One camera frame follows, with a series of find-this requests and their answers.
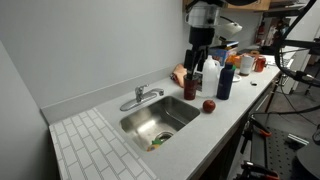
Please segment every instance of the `lid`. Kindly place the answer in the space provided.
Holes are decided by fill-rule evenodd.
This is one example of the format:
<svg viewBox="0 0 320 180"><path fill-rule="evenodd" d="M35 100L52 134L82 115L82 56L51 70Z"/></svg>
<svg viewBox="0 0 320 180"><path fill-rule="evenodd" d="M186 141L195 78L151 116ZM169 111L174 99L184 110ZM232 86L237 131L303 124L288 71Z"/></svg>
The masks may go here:
<svg viewBox="0 0 320 180"><path fill-rule="evenodd" d="M227 62L227 63L224 65L224 68L225 68L225 69L232 69L232 67L233 67L233 64L230 63L230 62Z"/></svg>

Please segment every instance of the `cabinet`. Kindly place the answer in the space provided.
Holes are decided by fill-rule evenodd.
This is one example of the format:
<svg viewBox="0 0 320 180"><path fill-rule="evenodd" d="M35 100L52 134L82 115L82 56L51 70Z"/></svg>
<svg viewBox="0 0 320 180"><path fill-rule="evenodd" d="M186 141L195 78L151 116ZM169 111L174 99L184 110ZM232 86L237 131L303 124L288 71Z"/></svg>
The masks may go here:
<svg viewBox="0 0 320 180"><path fill-rule="evenodd" d="M239 9L239 10L255 10L255 11L266 11L269 9L271 0L257 0L254 3L245 6L233 6L227 4L228 9Z"/></svg>

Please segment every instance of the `red apple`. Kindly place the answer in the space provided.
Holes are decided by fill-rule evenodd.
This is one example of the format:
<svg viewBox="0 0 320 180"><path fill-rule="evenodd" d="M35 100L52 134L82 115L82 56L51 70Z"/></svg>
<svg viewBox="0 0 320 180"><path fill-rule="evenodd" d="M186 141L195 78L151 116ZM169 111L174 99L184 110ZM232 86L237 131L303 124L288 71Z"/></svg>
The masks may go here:
<svg viewBox="0 0 320 180"><path fill-rule="evenodd" d="M213 100L205 100L202 104L202 108L206 113L212 113L212 111L216 108L216 103Z"/></svg>

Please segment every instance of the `white countertop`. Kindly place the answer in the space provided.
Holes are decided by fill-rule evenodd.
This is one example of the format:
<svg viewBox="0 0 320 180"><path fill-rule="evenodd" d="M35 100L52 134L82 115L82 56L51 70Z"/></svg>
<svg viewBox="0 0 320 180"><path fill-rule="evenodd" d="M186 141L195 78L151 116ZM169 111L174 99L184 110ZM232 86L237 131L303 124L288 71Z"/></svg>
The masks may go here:
<svg viewBox="0 0 320 180"><path fill-rule="evenodd" d="M104 104L96 106L94 108L94 111L100 112L101 115L103 116L101 117L101 119L104 118L107 121L106 124L111 125L111 128L114 129L112 131L120 135L119 138L123 140L123 143L125 143L126 147L127 145L129 145L132 148L134 152L132 152L131 154L133 155L134 153L136 153L137 160L139 158L143 160L143 162L145 162L147 167L143 167L144 169L143 172L147 172L151 177L152 177L152 174L154 173L155 175L152 177L154 179L156 178L166 179L166 180L167 179L178 179L178 180L187 179L188 177L190 177L190 175L192 175L195 172L195 170L199 166L201 166L201 164L204 162L206 157L217 147L217 144L224 137L227 131L248 110L250 105L259 97L259 95L268 86L270 81L275 77L275 75L278 72L279 70L277 67L270 66L265 68L261 73L251 72L249 76L242 77L242 80L240 82L233 83L229 100L223 101L215 97L211 98L216 103L216 109L211 114L204 113L201 108L203 101L208 98L196 97L196 99L193 101L184 100L183 89L177 86L176 84L174 84L174 82L169 78L150 84L150 86L146 88L146 91L153 88L162 88L164 89L164 96L176 97L196 108L199 108L201 111L200 115L196 117L196 119L191 121L179 132L174 134L174 136L171 137L170 140L166 141L158 149L152 152L142 151L121 129L119 122L123 117L128 116L129 114L143 107L146 107L162 99L163 97L157 96L156 98L150 100L149 102L146 102L129 111L126 111L126 112L120 111L121 105L135 98L135 94L132 91L132 93L128 93L121 97L105 102ZM251 81L256 82L257 86L252 86L250 84ZM66 158L67 156L64 156L64 153L69 146L68 144L62 146L61 140L64 141L63 138L68 138L68 137L65 136L63 132L60 132L60 134L57 132L57 127L59 128L59 126L61 125L66 125L64 121L63 123L58 122L50 126L51 134L55 136L53 137L53 141L54 141L56 153L57 151L60 151L58 152L60 153L60 157L61 157L60 159L58 158L60 173L61 171L65 171L64 168L68 170L68 168L70 168L69 165L70 166L72 165L73 171L75 171L75 169L78 169L78 170L81 169L79 168L79 165L77 164L78 162L76 161L76 159L79 158L78 156L76 156L76 158L74 159L76 163L73 162L76 165L71 163L68 164L65 162L64 158ZM97 144L97 140L95 138L93 138L92 140L94 141L94 143ZM68 179L68 178L70 179L71 174L69 172L65 174L65 176L63 175L61 176L62 176L62 179Z"/></svg>

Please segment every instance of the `floor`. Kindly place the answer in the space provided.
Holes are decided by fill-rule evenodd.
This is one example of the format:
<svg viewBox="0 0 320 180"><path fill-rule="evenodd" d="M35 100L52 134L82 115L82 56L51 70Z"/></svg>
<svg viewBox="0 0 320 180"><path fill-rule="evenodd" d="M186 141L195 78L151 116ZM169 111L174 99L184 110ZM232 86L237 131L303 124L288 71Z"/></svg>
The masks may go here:
<svg viewBox="0 0 320 180"><path fill-rule="evenodd" d="M313 66L307 66L306 72L312 76L315 76L319 68L320 62L316 63ZM307 89L308 85L299 83L297 89L291 95L287 95L288 99L290 100L291 104L294 106L296 110L302 110L320 104L320 89L317 87L311 87L309 89L309 93L305 95ZM269 111L281 112L292 110L293 108L291 107L285 96L281 93L276 93ZM305 113L303 114L303 116L304 117L299 115L285 115L283 116L283 118L284 120L292 123L296 123L299 121L303 122L304 124L320 124L320 110ZM239 153L239 148L240 147L238 147L237 154L235 155L232 167L230 169L228 180L232 180L236 177L237 174L242 173L240 165L243 163L243 160L250 160L250 144L248 143L243 155Z"/></svg>

